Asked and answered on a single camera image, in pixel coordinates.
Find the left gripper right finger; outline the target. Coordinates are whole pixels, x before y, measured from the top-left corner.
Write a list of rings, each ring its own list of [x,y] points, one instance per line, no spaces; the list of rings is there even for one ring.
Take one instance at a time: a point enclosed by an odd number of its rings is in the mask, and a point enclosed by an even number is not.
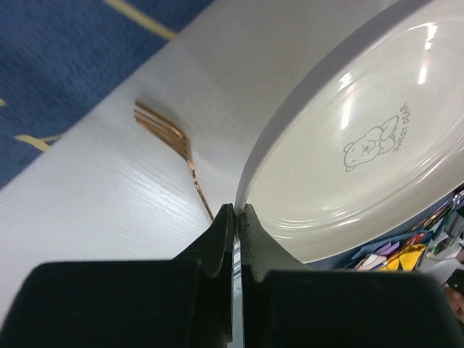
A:
[[[440,286],[420,273],[315,270],[238,220],[245,347],[461,347]]]

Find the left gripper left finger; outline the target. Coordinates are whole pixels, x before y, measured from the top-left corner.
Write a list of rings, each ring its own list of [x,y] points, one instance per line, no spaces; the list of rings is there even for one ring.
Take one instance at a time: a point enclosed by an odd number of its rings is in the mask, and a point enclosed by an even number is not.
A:
[[[226,347],[233,334],[235,214],[171,260],[48,262],[24,280],[3,347]]]

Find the cream ceramic plate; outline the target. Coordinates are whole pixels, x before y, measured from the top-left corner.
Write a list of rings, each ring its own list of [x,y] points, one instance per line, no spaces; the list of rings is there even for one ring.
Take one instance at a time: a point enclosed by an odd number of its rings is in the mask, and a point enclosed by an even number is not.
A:
[[[236,208],[301,262],[371,241],[463,183],[463,3],[398,1],[328,53],[255,143]]]

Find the brown fork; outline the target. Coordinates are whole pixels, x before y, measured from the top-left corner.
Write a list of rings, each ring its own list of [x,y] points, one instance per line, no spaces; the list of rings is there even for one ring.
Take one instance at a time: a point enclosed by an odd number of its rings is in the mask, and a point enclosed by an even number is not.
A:
[[[194,188],[202,201],[204,208],[210,218],[214,220],[214,215],[199,185],[196,174],[191,144],[187,135],[166,117],[156,113],[140,101],[136,101],[133,109],[134,120],[143,128],[156,136],[160,141],[177,153],[188,165],[191,171]]]

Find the blue fish placemat cloth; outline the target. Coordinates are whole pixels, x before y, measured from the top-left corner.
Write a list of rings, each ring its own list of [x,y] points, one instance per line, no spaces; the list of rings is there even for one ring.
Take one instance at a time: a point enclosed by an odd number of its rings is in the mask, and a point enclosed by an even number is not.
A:
[[[3,1],[1,184],[207,6],[204,0]]]

